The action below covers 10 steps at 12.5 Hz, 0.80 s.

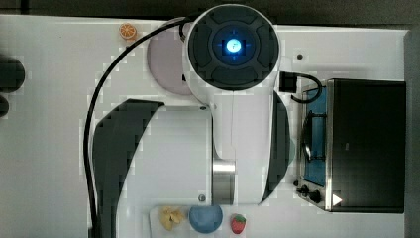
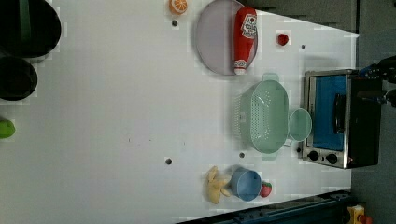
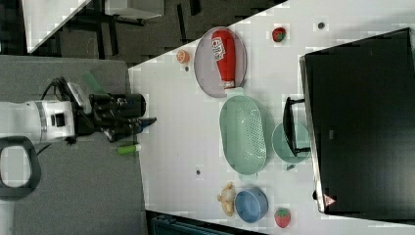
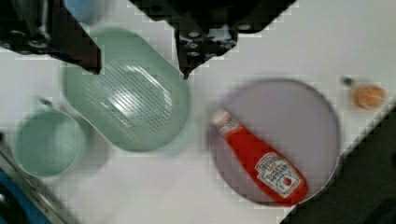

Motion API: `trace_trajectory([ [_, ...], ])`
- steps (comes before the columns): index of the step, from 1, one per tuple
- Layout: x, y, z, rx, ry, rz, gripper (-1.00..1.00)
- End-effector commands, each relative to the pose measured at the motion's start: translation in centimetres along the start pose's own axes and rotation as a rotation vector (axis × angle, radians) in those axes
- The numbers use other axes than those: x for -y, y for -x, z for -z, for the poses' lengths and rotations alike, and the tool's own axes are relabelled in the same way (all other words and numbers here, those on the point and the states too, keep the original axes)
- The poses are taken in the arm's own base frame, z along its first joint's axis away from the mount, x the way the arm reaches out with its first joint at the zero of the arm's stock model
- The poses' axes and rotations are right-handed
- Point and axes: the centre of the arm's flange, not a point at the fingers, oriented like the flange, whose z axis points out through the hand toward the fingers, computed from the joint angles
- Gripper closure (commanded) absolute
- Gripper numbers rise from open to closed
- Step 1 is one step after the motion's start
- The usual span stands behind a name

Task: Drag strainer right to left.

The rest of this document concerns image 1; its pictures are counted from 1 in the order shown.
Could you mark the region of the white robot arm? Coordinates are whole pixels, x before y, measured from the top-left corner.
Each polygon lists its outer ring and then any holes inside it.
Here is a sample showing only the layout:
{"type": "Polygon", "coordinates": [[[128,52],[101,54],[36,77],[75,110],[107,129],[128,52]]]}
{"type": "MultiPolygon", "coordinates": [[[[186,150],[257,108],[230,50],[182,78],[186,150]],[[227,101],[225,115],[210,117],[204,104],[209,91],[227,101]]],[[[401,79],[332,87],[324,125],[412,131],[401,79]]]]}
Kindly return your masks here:
{"type": "MultiPolygon", "coordinates": [[[[272,22],[245,5],[225,4],[152,31],[177,29],[183,76],[212,116],[211,186],[205,210],[264,202],[289,162],[289,122],[275,86],[281,42],[272,22]]],[[[87,124],[83,160],[93,238],[117,238],[117,207],[130,165],[161,101],[128,99],[97,126],[87,124]]]]}

